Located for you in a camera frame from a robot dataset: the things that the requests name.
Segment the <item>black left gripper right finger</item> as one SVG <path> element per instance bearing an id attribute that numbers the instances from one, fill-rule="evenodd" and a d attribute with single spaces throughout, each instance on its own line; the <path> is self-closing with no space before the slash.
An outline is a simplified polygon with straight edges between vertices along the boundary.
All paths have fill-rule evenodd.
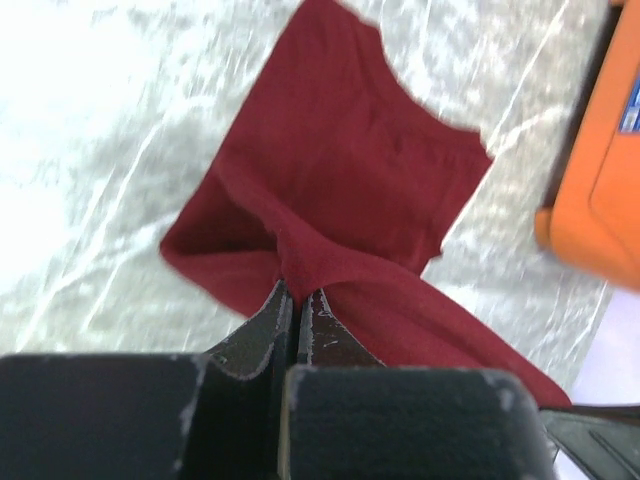
<path id="1" fill-rule="evenodd" d="M 282 396 L 283 479 L 550 479 L 537 406 L 513 375 L 387 368 L 306 302 Z"/>

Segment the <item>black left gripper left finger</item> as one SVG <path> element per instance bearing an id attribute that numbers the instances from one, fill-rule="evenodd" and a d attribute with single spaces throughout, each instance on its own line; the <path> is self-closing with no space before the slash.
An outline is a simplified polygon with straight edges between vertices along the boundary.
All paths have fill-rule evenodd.
<path id="1" fill-rule="evenodd" d="M 5 479 L 273 479 L 293 306 L 262 308 L 203 353 L 1 359 Z"/>

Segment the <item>dark maroon t shirt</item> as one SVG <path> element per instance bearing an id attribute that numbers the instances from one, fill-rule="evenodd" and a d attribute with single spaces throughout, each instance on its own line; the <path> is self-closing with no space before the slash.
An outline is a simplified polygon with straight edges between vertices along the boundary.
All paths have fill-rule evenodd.
<path id="1" fill-rule="evenodd" d="M 160 250 L 243 315 L 278 281 L 297 305 L 323 290 L 386 365 L 507 370 L 539 405 L 565 407 L 552 379 L 421 277 L 490 163 L 476 132 L 399 85 L 376 28 L 305 1 Z"/>

